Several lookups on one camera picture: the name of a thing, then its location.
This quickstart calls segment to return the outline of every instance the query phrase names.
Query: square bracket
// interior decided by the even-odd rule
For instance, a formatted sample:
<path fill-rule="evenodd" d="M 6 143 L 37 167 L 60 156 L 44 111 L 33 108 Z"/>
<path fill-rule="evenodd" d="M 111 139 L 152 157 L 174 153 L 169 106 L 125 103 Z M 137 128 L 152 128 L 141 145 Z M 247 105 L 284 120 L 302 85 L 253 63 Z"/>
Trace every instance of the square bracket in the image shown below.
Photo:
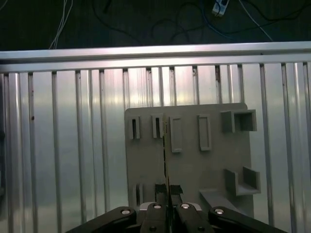
<path fill-rule="evenodd" d="M 256 111 L 237 110 L 221 112 L 222 131 L 235 133 L 237 131 L 257 131 Z"/>
<path fill-rule="evenodd" d="M 244 166 L 243 182 L 239 183 L 237 172 L 225 169 L 225 188 L 236 197 L 260 193 L 260 174 Z"/>

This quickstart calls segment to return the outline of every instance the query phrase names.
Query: gray plastic board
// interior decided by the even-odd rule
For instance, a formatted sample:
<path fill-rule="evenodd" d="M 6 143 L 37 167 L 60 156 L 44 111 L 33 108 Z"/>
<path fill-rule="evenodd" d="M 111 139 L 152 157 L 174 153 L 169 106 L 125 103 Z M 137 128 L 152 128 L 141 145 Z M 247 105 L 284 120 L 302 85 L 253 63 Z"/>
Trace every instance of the gray plastic board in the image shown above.
<path fill-rule="evenodd" d="M 225 122 L 222 122 L 222 113 L 228 111 L 237 116 L 229 119 L 234 124 L 232 132 L 227 130 L 228 114 L 223 114 Z M 181 185 L 182 200 L 198 203 L 205 209 L 207 205 L 199 190 L 216 190 L 251 216 L 252 196 L 232 195 L 225 188 L 225 169 L 237 172 L 239 183 L 243 183 L 243 166 L 251 166 L 249 130 L 256 130 L 256 114 L 248 111 L 243 103 L 127 109 L 125 136 L 130 206 L 155 201 L 155 183 L 165 183 L 163 116 L 168 124 L 170 182 Z"/>

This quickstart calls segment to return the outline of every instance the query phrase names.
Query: raised rectangular peg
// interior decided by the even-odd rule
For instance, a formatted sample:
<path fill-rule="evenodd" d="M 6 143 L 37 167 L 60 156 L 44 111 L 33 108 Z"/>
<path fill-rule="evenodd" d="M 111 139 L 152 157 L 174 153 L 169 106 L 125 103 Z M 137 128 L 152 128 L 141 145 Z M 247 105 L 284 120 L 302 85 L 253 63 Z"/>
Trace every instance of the raised rectangular peg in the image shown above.
<path fill-rule="evenodd" d="M 140 139 L 139 116 L 131 116 L 128 119 L 130 139 Z"/>
<path fill-rule="evenodd" d="M 200 150 L 211 150 L 211 132 L 209 114 L 198 115 Z"/>
<path fill-rule="evenodd" d="M 181 116 L 170 117 L 171 128 L 171 148 L 173 153 L 180 153 L 182 151 L 182 122 Z"/>
<path fill-rule="evenodd" d="M 154 138 L 163 138 L 163 114 L 152 114 L 152 131 Z"/>

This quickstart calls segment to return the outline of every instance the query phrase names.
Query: black cable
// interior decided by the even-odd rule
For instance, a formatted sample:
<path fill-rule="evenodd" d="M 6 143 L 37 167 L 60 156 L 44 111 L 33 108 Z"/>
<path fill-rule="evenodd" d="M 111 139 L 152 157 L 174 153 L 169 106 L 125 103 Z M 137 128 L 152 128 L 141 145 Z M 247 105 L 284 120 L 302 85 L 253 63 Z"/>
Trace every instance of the black cable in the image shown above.
<path fill-rule="evenodd" d="M 293 11 L 293 12 L 287 14 L 286 16 L 280 18 L 280 19 L 285 19 L 285 18 L 288 18 L 289 16 L 292 16 L 292 15 L 294 15 L 294 14 L 297 14 L 296 16 L 294 16 L 294 17 L 291 18 L 291 20 L 295 20 L 295 19 L 297 19 L 297 18 L 301 15 L 301 13 L 302 13 L 305 9 L 307 9 L 307 8 L 310 7 L 310 6 L 311 6 L 311 3 L 306 4 L 306 5 L 303 5 L 299 10 Z M 237 31 L 224 32 L 224 33 L 225 33 L 225 34 L 241 33 L 241 32 L 245 32 L 245 31 L 249 31 L 249 30 L 253 30 L 253 29 L 258 29 L 258 28 L 260 28 L 260 27 L 266 27 L 266 26 L 269 26 L 269 25 L 272 25 L 272 24 L 275 24 L 275 23 L 278 23 L 278 22 L 280 22 L 280 20 L 276 20 L 276 21 L 272 21 L 272 22 L 269 22 L 269 23 L 265 23 L 265 24 L 262 24 L 262 25 L 260 25 L 260 26 L 254 26 L 254 27 L 249 27 L 249 28 L 244 28 L 244 29 L 241 29 L 241 30 L 237 30 Z M 201 26 L 197 26 L 197 27 L 194 27 L 194 28 L 186 29 L 186 32 L 196 31 L 196 30 L 202 29 L 202 28 L 204 28 L 204 27 L 206 27 L 206 25 L 205 25 L 205 24 L 202 24 Z M 175 34 L 172 36 L 172 38 L 178 36 L 179 34 L 181 34 L 181 32 L 175 33 Z"/>
<path fill-rule="evenodd" d="M 151 27 L 150 36 L 151 36 L 152 39 L 154 39 L 154 32 L 155 32 L 156 26 L 158 26 L 158 25 L 160 25 L 160 24 L 162 24 L 162 23 L 165 23 L 165 22 L 170 22 L 170 23 L 172 23 L 172 24 L 177 25 L 177 27 L 179 27 L 179 28 L 182 30 L 182 32 L 185 34 L 185 37 L 186 37 L 186 39 L 187 39 L 187 42 L 190 43 L 190 38 L 189 38 L 189 35 L 188 35 L 188 33 L 186 32 L 186 30 L 185 30 L 180 24 L 178 24 L 177 22 L 175 22 L 175 21 L 173 21 L 173 20 L 171 20 L 171 19 L 169 19 L 169 18 L 160 19 L 160 20 L 158 20 L 158 21 Z"/>
<path fill-rule="evenodd" d="M 104 13 L 108 12 L 108 9 L 109 9 L 109 7 L 111 5 L 111 2 L 112 2 L 112 0 L 108 0 L 107 1 L 106 6 L 104 7 L 104 10 L 103 10 Z"/>
<path fill-rule="evenodd" d="M 289 17 L 290 15 L 292 15 L 292 14 L 295 14 L 295 13 L 297 13 L 297 12 L 299 12 L 299 11 L 301 11 L 301 8 L 299 9 L 299 10 L 296 10 L 296 11 L 293 11 L 293 12 L 291 12 L 289 15 L 286 15 L 286 16 L 284 16 L 284 17 L 280 17 L 280 18 L 269 18 L 269 17 L 267 17 L 260 9 L 259 9 L 259 7 L 258 6 L 256 6 L 253 2 L 251 2 L 250 0 L 243 0 L 243 1 L 245 1 L 245 2 L 247 2 L 248 4 L 250 4 L 253 8 L 255 8 L 255 10 L 265 19 L 265 20 L 267 20 L 267 21 L 269 21 L 269 22 L 273 22 L 273 21 L 282 21 L 282 20 L 294 20 L 294 19 L 296 19 L 296 17 Z"/>
<path fill-rule="evenodd" d="M 96 18 L 97 18 L 105 27 L 107 27 L 108 29 L 110 29 L 110 30 L 112 30 L 112 31 L 116 31 L 116 32 L 123 33 L 123 34 L 127 35 L 128 37 L 132 38 L 133 40 L 135 40 L 135 41 L 138 43 L 138 45 L 142 45 L 142 43 L 141 43 L 137 38 L 135 38 L 134 36 L 132 36 L 130 33 L 126 32 L 126 31 L 124 31 L 124 30 L 122 30 L 122 29 L 115 28 L 115 27 L 113 27 L 113 26 L 107 24 L 105 21 L 103 21 L 103 20 L 99 17 L 99 15 L 97 14 L 97 12 L 96 12 L 96 10 L 95 10 L 95 0 L 92 0 L 92 9 L 93 9 L 93 13 L 94 13 L 94 15 L 96 16 Z"/>
<path fill-rule="evenodd" d="M 219 13 L 220 13 L 220 4 L 219 4 L 219 2 L 217 2 L 217 1 L 215 1 L 215 3 L 218 5 L 218 13 L 215 15 L 215 17 L 217 17 L 218 15 L 219 15 Z"/>
<path fill-rule="evenodd" d="M 306 8 L 308 8 L 308 7 L 310 7 L 310 6 L 311 6 L 311 3 L 309 3 L 309 4 L 305 5 L 305 6 L 303 6 L 302 8 L 300 8 L 300 10 L 297 10 L 297 11 L 294 11 L 294 12 L 289 13 L 289 14 L 286 15 L 285 17 L 291 16 L 291 15 L 297 13 L 297 15 L 292 19 L 292 20 L 295 20 L 295 19 L 297 19 L 297 18 L 301 15 L 301 13 L 302 13 Z M 265 24 L 262 24 L 262 25 L 259 25 L 259 26 L 255 26 L 255 27 L 249 27 L 249 28 L 245 28 L 245 29 L 241 29 L 241 30 L 237 30 L 237 31 L 225 32 L 225 33 L 226 33 L 226 34 L 235 34 L 235 33 L 245 32 L 245 31 L 249 31 L 249 30 L 252 30 L 252 29 L 257 29 L 257 28 L 261 28 L 261 27 L 266 27 L 266 26 L 269 26 L 269 25 L 272 25 L 272 24 L 275 24 L 275 23 L 278 23 L 278 22 L 280 22 L 280 20 L 278 20 L 278 21 L 272 21 L 272 22 L 265 23 Z"/>
<path fill-rule="evenodd" d="M 177 13 L 176 13 L 176 16 L 175 16 L 176 25 L 178 24 L 179 15 L 180 15 L 182 9 L 183 9 L 184 7 L 186 7 L 186 6 L 193 6 L 193 7 L 195 7 L 195 8 L 200 12 L 200 14 L 201 14 L 201 8 L 200 8 L 197 4 L 195 4 L 195 3 L 193 3 L 193 2 L 185 2 L 185 3 L 183 3 L 183 4 L 180 5 L 180 7 L 178 8 L 178 11 L 177 11 Z M 188 34 L 188 32 L 196 31 L 196 30 L 198 30 L 198 29 L 203 29 L 203 28 L 204 28 L 204 27 L 201 27 L 201 26 L 200 26 L 200 27 L 196 27 L 194 30 L 193 30 L 193 29 L 192 29 L 192 30 L 189 30 L 189 29 L 188 29 L 188 30 L 184 30 L 184 31 L 182 31 L 182 32 L 178 32 L 177 30 L 175 30 L 175 33 L 174 33 L 173 36 L 171 36 L 169 42 L 172 42 L 172 41 L 175 39 L 176 36 L 178 36 L 178 35 L 180 35 L 180 34 L 182 34 L 182 33 L 187 33 L 187 34 Z"/>

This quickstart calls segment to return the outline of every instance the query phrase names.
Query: metal bar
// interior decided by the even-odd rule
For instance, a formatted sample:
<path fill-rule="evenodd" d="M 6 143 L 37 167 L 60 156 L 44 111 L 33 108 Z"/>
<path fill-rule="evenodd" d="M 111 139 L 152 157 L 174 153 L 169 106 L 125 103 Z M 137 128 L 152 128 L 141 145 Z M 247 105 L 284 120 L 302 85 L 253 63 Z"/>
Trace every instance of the metal bar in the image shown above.
<path fill-rule="evenodd" d="M 21 132 L 21 106 L 20 106 L 20 77 L 17 73 L 9 74 L 9 107 L 10 107 L 10 141 L 12 170 L 12 214 L 13 232 L 25 230 L 24 218 L 24 186 L 23 186 L 23 158 L 22 158 L 22 132 Z"/>
<path fill-rule="evenodd" d="M 303 66 L 286 64 L 291 149 L 294 177 L 294 202 L 297 232 L 309 232 L 311 201 L 309 143 Z"/>
<path fill-rule="evenodd" d="M 150 46 L 150 47 L 122 47 L 107 49 L 72 49 L 72 50 L 38 50 L 38 51 L 3 51 L 0 52 L 0 60 L 21 59 L 100 59 L 100 58 L 124 58 L 143 56 L 187 56 L 191 55 L 259 55 L 274 53 L 310 52 L 311 42 L 277 42 L 277 43 L 249 43 L 249 44 L 211 44 L 195 46 Z"/>
<path fill-rule="evenodd" d="M 75 71 L 57 72 L 55 86 L 62 232 L 81 224 Z"/>
<path fill-rule="evenodd" d="M 239 77 L 238 65 L 229 65 L 229 86 L 230 86 L 230 103 L 241 102 L 241 80 Z"/>
<path fill-rule="evenodd" d="M 163 67 L 161 69 L 162 79 L 162 106 L 174 106 L 176 105 L 176 91 L 175 91 L 175 76 L 174 71 L 169 67 Z"/>
<path fill-rule="evenodd" d="M 74 69 L 102 69 L 102 68 L 139 68 L 139 67 L 172 67 L 189 65 L 223 65 L 236 63 L 285 63 L 296 61 L 310 61 L 310 53 L 277 55 L 253 55 L 253 56 L 212 56 L 212 57 L 159 57 L 159 58 L 132 58 L 94 61 L 72 62 L 44 62 L 24 64 L 1 64 L 0 72 L 35 72 L 46 70 L 74 70 Z"/>
<path fill-rule="evenodd" d="M 259 64 L 242 66 L 244 101 L 248 109 L 256 110 L 257 131 L 249 132 L 252 169 L 260 172 L 261 193 L 253 196 L 255 219 L 268 223 L 266 162 L 264 151 L 262 100 Z"/>
<path fill-rule="evenodd" d="M 230 103 L 230 82 L 228 66 L 219 66 L 222 103 Z"/>
<path fill-rule="evenodd" d="M 152 80 L 152 105 L 153 107 L 161 106 L 161 79 L 160 68 L 151 68 L 151 80 Z"/>
<path fill-rule="evenodd" d="M 38 232 L 57 232 L 52 73 L 34 73 L 35 191 Z"/>
<path fill-rule="evenodd" d="M 0 74 L 0 90 L 1 90 L 0 110 L 4 112 L 4 114 L 0 116 L 0 120 L 1 120 L 0 129 L 6 133 L 5 137 L 7 138 L 9 136 L 8 130 L 7 130 L 7 124 L 9 122 L 7 121 L 8 88 L 6 88 L 6 83 L 7 83 L 7 77 L 5 77 L 3 74 Z M 8 154 L 6 150 L 9 149 L 7 144 L 8 144 L 8 140 L 6 140 L 3 144 L 1 144 L 1 147 L 0 147 L 1 156 L 4 156 L 5 158 L 7 158 L 7 154 Z M 8 182 L 9 180 L 7 179 L 7 171 L 9 169 L 9 164 L 8 164 L 7 159 L 4 160 L 4 165 L 2 168 L 5 169 L 3 175 L 5 176 L 5 181 Z M 8 232 L 8 229 L 9 229 L 7 185 L 4 188 L 5 188 L 4 195 L 3 195 L 3 199 L 1 202 L 1 206 L 0 206 L 0 232 L 6 233 Z"/>
<path fill-rule="evenodd" d="M 82 146 L 81 163 L 83 182 L 81 184 L 84 193 L 86 221 L 96 217 L 95 200 L 95 164 L 93 150 L 93 119 L 92 119 L 92 82 L 89 70 L 81 70 L 81 122 L 79 130 L 81 133 Z"/>
<path fill-rule="evenodd" d="M 109 210 L 128 205 L 122 69 L 104 71 L 104 137 L 109 177 Z"/>
<path fill-rule="evenodd" d="M 91 71 L 92 132 L 95 169 L 96 216 L 105 213 L 104 161 L 102 146 L 102 113 L 99 70 Z"/>
<path fill-rule="evenodd" d="M 128 69 L 129 107 L 148 107 L 148 83 L 146 68 Z"/>
<path fill-rule="evenodd" d="M 266 64 L 264 72 L 274 226 L 291 232 L 281 64 Z"/>
<path fill-rule="evenodd" d="M 217 103 L 215 66 L 198 66 L 199 104 Z"/>
<path fill-rule="evenodd" d="M 30 116 L 30 101 L 29 101 L 29 80 L 28 73 L 20 74 L 20 104 L 21 104 L 21 132 L 22 132 L 22 156 L 23 156 L 23 183 L 24 183 L 24 218 L 25 232 L 34 232 L 33 220 L 33 193 L 32 193 L 32 155 L 31 137 L 30 137 L 30 121 L 34 121 L 33 116 Z"/>
<path fill-rule="evenodd" d="M 176 105 L 195 104 L 195 82 L 192 67 L 175 68 Z"/>

